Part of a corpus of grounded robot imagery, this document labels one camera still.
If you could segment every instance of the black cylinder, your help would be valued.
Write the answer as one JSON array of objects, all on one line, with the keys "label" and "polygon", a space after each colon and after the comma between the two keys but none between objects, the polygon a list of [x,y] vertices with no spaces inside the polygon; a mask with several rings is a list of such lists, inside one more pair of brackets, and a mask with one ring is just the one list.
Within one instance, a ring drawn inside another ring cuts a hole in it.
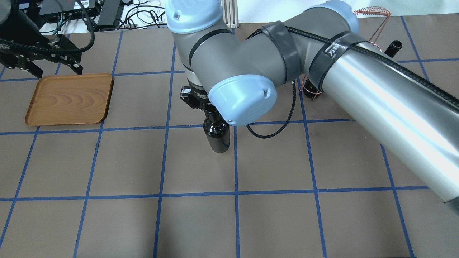
[{"label": "black cylinder", "polygon": [[389,57],[394,57],[397,52],[402,49],[403,44],[398,41],[394,40],[392,43],[389,45],[389,47],[384,51],[384,54],[388,55]]},{"label": "black cylinder", "polygon": [[223,153],[230,148],[230,125],[223,120],[214,106],[205,111],[204,132],[214,152]]},{"label": "black cylinder", "polygon": [[312,99],[320,96],[319,90],[312,84],[309,78],[304,82],[303,93],[306,97]]}]

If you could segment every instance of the black bottle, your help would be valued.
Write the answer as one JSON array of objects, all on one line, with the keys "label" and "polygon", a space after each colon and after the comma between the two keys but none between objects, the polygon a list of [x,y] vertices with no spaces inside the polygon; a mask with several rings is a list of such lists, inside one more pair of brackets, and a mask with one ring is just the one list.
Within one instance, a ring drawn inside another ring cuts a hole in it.
[{"label": "black bottle", "polygon": [[227,151],[230,148],[230,125],[212,105],[207,106],[205,113],[207,118],[203,127],[210,147],[217,153]]}]

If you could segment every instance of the white wall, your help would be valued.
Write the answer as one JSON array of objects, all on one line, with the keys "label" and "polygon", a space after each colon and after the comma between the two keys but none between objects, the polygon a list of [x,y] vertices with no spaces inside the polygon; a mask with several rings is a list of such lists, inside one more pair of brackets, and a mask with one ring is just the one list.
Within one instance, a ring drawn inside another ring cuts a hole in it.
[{"label": "white wall", "polygon": [[[239,22],[285,21],[326,0],[238,0]],[[344,0],[352,10],[382,6],[392,16],[459,13],[459,0]]]}]

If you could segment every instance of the black cable wrap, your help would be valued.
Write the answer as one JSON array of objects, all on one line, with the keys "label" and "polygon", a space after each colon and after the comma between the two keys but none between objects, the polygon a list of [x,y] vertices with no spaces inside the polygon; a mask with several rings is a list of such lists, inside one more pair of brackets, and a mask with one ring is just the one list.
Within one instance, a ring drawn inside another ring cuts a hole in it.
[{"label": "black cable wrap", "polygon": [[83,12],[83,15],[86,17],[86,21],[84,22],[88,28],[90,28],[90,41],[89,43],[83,47],[83,48],[78,48],[78,49],[70,49],[70,50],[58,50],[58,49],[47,49],[47,48],[39,48],[39,47],[33,47],[29,45],[23,45],[19,43],[15,43],[14,41],[8,41],[6,39],[0,39],[0,43],[6,44],[12,48],[17,48],[21,50],[28,50],[36,53],[44,53],[44,54],[57,54],[57,55],[62,55],[62,54],[74,54],[74,53],[82,53],[85,51],[88,51],[92,45],[94,45],[94,40],[95,40],[95,35],[94,35],[94,27],[93,24],[91,23],[91,18],[89,17],[88,12],[86,11],[86,8],[83,6],[80,0],[76,0],[78,4],[81,7],[81,10]]}]

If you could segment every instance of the copper wire coil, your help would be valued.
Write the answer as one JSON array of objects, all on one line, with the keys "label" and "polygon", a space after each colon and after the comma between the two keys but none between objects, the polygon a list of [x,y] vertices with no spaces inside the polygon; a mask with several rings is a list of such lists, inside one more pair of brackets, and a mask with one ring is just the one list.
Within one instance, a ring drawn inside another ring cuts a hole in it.
[{"label": "copper wire coil", "polygon": [[373,45],[375,45],[376,47],[379,48],[379,50],[381,50],[382,52],[382,49],[376,44],[376,41],[378,40],[379,36],[381,35],[382,33],[382,30],[384,29],[386,23],[387,23],[387,20],[389,19],[390,15],[392,14],[391,11],[389,11],[388,9],[384,8],[384,7],[381,7],[381,6],[368,6],[368,7],[365,7],[365,8],[361,8],[361,9],[358,9],[358,10],[355,10],[354,11],[354,14],[355,15],[382,15],[382,16],[385,16],[386,18],[384,19],[384,21],[382,21],[381,25],[376,29],[375,33],[373,33],[373,35],[371,35],[369,41],[371,41],[373,39],[373,37],[376,35],[376,33],[378,33],[378,35],[376,36],[375,40],[373,42],[371,42]]}]

